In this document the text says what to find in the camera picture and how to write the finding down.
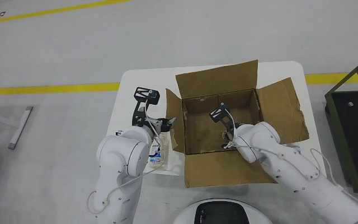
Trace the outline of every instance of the small carton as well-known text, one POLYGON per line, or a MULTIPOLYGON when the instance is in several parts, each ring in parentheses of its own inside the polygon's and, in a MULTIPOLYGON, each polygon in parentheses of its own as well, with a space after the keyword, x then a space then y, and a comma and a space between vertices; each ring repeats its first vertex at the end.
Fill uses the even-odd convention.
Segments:
POLYGON ((209 113, 221 102, 235 122, 266 121, 278 132, 281 143, 309 138, 300 104, 287 78, 256 89, 258 61, 179 74, 181 98, 167 89, 167 118, 177 118, 171 130, 173 150, 185 154, 185 185, 200 186, 275 183, 258 161, 249 164, 237 150, 225 150, 222 123, 209 113))

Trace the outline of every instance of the yellow floor line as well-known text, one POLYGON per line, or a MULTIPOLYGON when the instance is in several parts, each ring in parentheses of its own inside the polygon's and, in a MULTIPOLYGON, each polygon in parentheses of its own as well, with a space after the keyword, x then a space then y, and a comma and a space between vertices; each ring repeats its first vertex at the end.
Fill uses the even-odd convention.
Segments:
MULTIPOLYGON (((348 73, 306 74, 305 77, 307 85, 336 84, 347 74, 348 73)), ((347 83, 358 83, 358 75, 354 75, 347 83)), ((0 95, 117 91, 119 86, 119 82, 111 82, 61 86, 9 87, 0 88, 0 95)))
MULTIPOLYGON (((307 85, 321 85, 321 84, 337 84, 348 73, 328 73, 328 74, 306 74, 307 85)), ((346 83, 358 83, 358 75, 352 76, 346 83)))
POLYGON ((101 2, 92 2, 92 3, 87 3, 87 4, 79 4, 77 6, 68 6, 68 7, 63 7, 63 8, 55 8, 55 9, 52 9, 52 10, 44 10, 44 11, 39 11, 39 12, 21 14, 21 15, 17 15, 17 16, 4 17, 4 18, 0 18, 0 22, 6 22, 6 21, 11 21, 11 20, 20 20, 22 18, 43 16, 43 15, 54 14, 54 13, 59 13, 59 12, 68 12, 68 11, 73 11, 73 10, 81 10, 81 9, 84 9, 84 8, 93 8, 93 7, 105 6, 105 5, 108 5, 108 4, 117 4, 117 3, 128 2, 128 1, 130 1, 130 0, 105 0, 105 1, 101 1, 101 2))
POLYGON ((82 85, 29 86, 29 87, 0 88, 0 95, 118 91, 119 84, 120 84, 119 82, 113 82, 113 83, 97 83, 97 84, 82 84, 82 85))

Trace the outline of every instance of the box flap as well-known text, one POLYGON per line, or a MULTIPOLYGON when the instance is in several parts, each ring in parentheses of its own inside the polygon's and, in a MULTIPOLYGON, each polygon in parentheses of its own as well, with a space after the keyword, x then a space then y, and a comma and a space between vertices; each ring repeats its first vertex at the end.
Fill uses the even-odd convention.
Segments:
POLYGON ((258 89, 257 94, 263 120, 276 129, 282 144, 309 138, 291 78, 258 89))
POLYGON ((166 118, 177 118, 174 127, 170 130, 172 147, 174 151, 185 152, 184 140, 184 120, 182 100, 172 91, 166 89, 167 94, 167 114, 166 118))
POLYGON ((176 75, 182 99, 256 88, 258 60, 176 75))
POLYGON ((184 168, 187 188, 275 183, 258 161, 249 164, 238 151, 186 155, 184 168))

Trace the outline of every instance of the green metal frame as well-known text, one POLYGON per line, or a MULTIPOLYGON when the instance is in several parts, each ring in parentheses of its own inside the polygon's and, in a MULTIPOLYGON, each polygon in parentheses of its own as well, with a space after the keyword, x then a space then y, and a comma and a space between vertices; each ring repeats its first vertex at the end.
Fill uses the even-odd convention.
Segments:
POLYGON ((329 127, 331 129, 333 140, 335 142, 337 154, 340 159, 345 179, 349 179, 353 186, 354 192, 358 192, 358 172, 355 169, 354 161, 350 154, 350 149, 346 141, 346 136, 343 132, 343 127, 341 125, 332 94, 356 73, 358 73, 358 66, 324 96, 326 98, 327 107, 329 110, 326 111, 326 116, 328 119, 329 127))

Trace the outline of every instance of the white cable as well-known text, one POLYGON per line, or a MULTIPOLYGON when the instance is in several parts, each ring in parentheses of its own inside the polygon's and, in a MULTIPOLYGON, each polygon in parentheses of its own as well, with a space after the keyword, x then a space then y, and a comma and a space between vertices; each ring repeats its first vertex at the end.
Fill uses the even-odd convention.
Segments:
POLYGON ((331 179, 332 179, 332 183, 333 183, 335 186, 341 188, 342 192, 343 192, 344 194, 346 194, 348 197, 350 197, 351 199, 353 199, 353 200, 355 200, 356 202, 358 202, 358 199, 357 199, 356 197, 354 197, 353 195, 351 195, 349 192, 347 192, 346 190, 344 190, 344 188, 343 188, 342 186, 340 186, 339 184, 337 184, 335 178, 333 177, 332 168, 331 168, 331 164, 329 163, 329 160, 328 160, 321 152, 317 151, 315 148, 311 148, 311 149, 310 149, 310 152, 311 152, 313 158, 315 159, 315 161, 317 162, 318 166, 319 166, 319 163, 318 163, 316 157, 313 155, 312 150, 318 152, 318 153, 323 157, 323 159, 326 161, 326 163, 327 163, 327 165, 328 165, 329 175, 331 176, 331 179))
POLYGON ((234 136, 233 136, 233 140, 232 140, 232 142, 234 142, 234 138, 236 137, 235 121, 234 121, 234 118, 231 116, 231 113, 227 109, 225 109, 225 110, 229 114, 229 116, 231 117, 231 120, 233 121, 233 124, 234 124, 234 136))
MULTIPOLYGON (((152 129, 153 129, 154 133, 156 134, 156 136, 158 137, 160 143, 156 140, 156 137, 155 137, 155 136, 154 136, 154 140, 156 140, 156 142, 159 144, 159 147, 160 147, 160 146, 162 145, 162 141, 161 141, 161 139, 160 139, 160 137, 159 137, 159 134, 157 133, 156 129, 154 128, 154 126, 153 126, 153 125, 151 124, 151 122, 149 121, 149 116, 148 116, 148 114, 147 114, 147 107, 146 107, 146 106, 144 106, 144 112, 145 112, 145 116, 147 117, 147 120, 148 120, 149 125, 152 127, 152 129)), ((151 170, 151 171, 149 171, 149 172, 146 172, 146 173, 144 173, 144 174, 142 174, 142 175, 140 175, 140 176, 137 176, 136 178, 131 179, 131 180, 128 181, 127 183, 124 183, 124 184, 122 184, 121 186, 118 186, 118 187, 116 187, 115 189, 111 190, 111 191, 108 193, 106 199, 102 202, 103 209, 100 210, 99 212, 92 212, 91 209, 90 209, 90 203, 89 203, 90 197, 91 197, 91 195, 92 195, 93 193, 96 192, 95 190, 92 191, 92 192, 89 194, 88 198, 87 198, 87 209, 88 209, 88 211, 89 211, 91 214, 100 214, 100 213, 102 213, 102 212, 105 210, 105 208, 107 207, 107 205, 109 204, 109 197, 110 197, 110 195, 111 195, 113 192, 115 192, 116 190, 118 190, 118 189, 120 189, 120 188, 122 188, 122 187, 124 187, 124 186, 126 186, 126 185, 128 185, 128 184, 130 184, 130 183, 132 183, 132 182, 134 182, 134 181, 136 181, 136 180, 138 180, 139 178, 142 178, 142 177, 146 176, 147 174, 150 174, 151 172, 154 172, 154 171, 160 169, 160 168, 164 165, 165 160, 166 160, 166 157, 164 156, 163 162, 162 162, 162 164, 161 164, 159 167, 157 167, 157 168, 155 168, 154 170, 151 170)))

